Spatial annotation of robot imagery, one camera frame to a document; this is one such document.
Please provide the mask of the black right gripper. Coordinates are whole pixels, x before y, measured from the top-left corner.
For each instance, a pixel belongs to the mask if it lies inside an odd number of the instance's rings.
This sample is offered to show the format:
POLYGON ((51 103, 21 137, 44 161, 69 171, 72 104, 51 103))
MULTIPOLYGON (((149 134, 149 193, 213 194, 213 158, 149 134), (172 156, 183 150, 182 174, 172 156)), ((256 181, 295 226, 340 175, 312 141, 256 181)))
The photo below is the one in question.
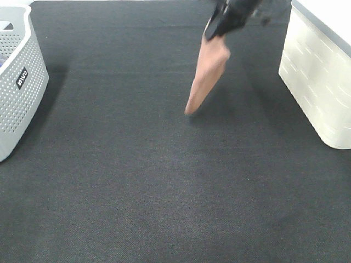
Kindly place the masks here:
POLYGON ((238 27, 243 27, 250 18, 258 18, 262 25, 271 22, 269 1, 237 0, 215 1, 216 7, 205 29, 205 39, 211 41, 238 27))

